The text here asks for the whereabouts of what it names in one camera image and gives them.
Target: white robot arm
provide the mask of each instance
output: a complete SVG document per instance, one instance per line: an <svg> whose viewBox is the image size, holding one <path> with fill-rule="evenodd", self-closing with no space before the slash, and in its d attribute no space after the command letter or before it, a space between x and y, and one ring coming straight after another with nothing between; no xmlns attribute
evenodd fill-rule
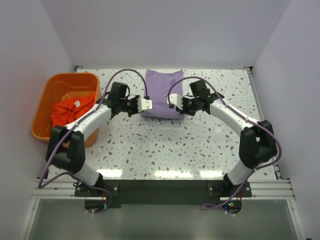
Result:
<svg viewBox="0 0 320 240"><path fill-rule="evenodd" d="M268 162L277 155L275 140L256 125L262 126L273 134L272 125L264 120L257 121L232 106L220 93L210 93L203 80L190 84L192 97L182 97L176 93L170 94L171 107L181 114L194 116L196 111L202 110L220 119L228 125L239 137L240 160L234 168L223 177L225 186L223 191L230 191L246 180L246 177L258 165Z"/></svg>
<svg viewBox="0 0 320 240"><path fill-rule="evenodd" d="M152 109L152 101L136 95L133 98L125 96L128 86L120 82L114 82L108 93L108 98L103 102L100 100L90 111L76 121L66 126L56 126L52 129L46 160L52 157L55 147L61 138L71 131L65 142L69 147L59 146L54 153L52 164L60 169L67 170L77 179L91 185L97 186L102 180L102 175L93 170L85 161L85 141L101 125L112 119L120 112L128 113L129 116Z"/></svg>

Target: orange plastic bin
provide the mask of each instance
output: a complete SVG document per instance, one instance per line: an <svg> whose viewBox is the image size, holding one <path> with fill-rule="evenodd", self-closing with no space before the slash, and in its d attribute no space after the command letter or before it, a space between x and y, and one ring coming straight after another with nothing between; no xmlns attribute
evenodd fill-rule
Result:
<svg viewBox="0 0 320 240"><path fill-rule="evenodd" d="M88 72L60 73L51 77L44 88L38 109L31 127L32 135L49 142L52 122L50 115L53 105L67 98L90 96L95 93L95 100L101 98L99 78ZM93 145L98 137L98 129L85 141L85 146Z"/></svg>

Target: speckled tabletop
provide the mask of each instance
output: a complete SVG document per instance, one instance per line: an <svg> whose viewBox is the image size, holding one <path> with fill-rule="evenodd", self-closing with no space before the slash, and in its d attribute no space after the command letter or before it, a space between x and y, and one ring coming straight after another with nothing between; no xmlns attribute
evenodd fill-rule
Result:
<svg viewBox="0 0 320 240"><path fill-rule="evenodd" d="M117 70L78 69L78 72L96 74L103 91ZM179 69L155 70L172 73ZM146 69L138 71L146 75ZM183 71L184 77L208 80L232 105L259 119L246 70ZM133 72L121 73L114 80L128 84L132 94L144 94L144 85ZM191 92L189 84L194 81L183 82L184 94ZM227 125L206 112L182 120L143 118L138 114L129 118L120 113L99 128L96 143L86 148L86 161L105 179L222 179L239 160L239 140ZM51 166L48 179L62 172ZM273 166L257 171L250 179L276 179Z"/></svg>

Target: purple cloth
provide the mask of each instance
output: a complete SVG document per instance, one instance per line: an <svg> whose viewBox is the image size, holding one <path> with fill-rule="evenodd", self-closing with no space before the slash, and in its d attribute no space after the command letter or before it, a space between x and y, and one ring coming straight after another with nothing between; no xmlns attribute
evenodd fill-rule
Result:
<svg viewBox="0 0 320 240"><path fill-rule="evenodd" d="M148 69L145 74L148 95L152 100L152 110L141 113L143 117L157 117L164 119L182 119L184 114L176 111L176 108L169 108L168 91L170 87L182 79L184 71L176 71L173 73L160 73ZM179 82L171 91L171 94L183 95L182 82Z"/></svg>

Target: black mounting plate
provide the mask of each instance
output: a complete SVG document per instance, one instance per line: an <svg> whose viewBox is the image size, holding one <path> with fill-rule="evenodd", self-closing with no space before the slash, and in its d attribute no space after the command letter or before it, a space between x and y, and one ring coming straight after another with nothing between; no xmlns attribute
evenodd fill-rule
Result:
<svg viewBox="0 0 320 240"><path fill-rule="evenodd" d="M213 191L222 183L223 180L103 180L104 188L112 195L111 208L122 204L217 205L220 197L228 197ZM101 191L75 187L75 197L104 197ZM251 197L251 189L246 188L250 188L249 183L242 188L242 197Z"/></svg>
<svg viewBox="0 0 320 240"><path fill-rule="evenodd" d="M238 187L235 187L230 192L220 192L222 186L224 184L223 180L214 180L214 181L208 181L207 189L209 192L210 198L226 198L230 197ZM252 197L251 187L250 183L246 182L243 187L241 188L239 194L242 193L243 198L250 198Z"/></svg>

